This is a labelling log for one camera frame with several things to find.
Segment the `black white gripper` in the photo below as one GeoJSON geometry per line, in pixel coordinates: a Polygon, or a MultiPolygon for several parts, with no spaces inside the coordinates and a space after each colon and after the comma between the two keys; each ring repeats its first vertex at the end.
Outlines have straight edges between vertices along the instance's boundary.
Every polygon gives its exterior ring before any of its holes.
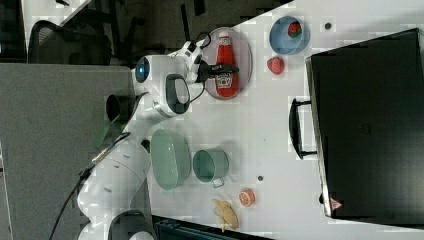
{"type": "Polygon", "coordinates": [[[239,68],[237,66],[232,66],[228,63],[220,63],[215,65],[209,65],[205,61],[201,61],[198,74],[197,74],[197,82],[205,82],[207,79],[217,76],[224,73],[237,73],[239,68]]]}

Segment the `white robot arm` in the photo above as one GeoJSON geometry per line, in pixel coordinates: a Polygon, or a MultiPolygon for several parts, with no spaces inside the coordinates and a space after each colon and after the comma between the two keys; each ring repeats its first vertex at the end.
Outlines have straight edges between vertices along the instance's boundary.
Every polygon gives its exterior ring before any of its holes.
{"type": "Polygon", "coordinates": [[[188,41],[171,54],[147,55],[137,62],[132,80],[139,101],[121,135],[80,176],[77,203],[89,222],[78,240],[113,240],[118,232],[123,240],[153,240],[144,218],[131,207],[151,166],[142,140],[154,125],[189,109],[191,84],[238,71],[233,64],[210,65],[202,57],[202,44],[188,41]]]}

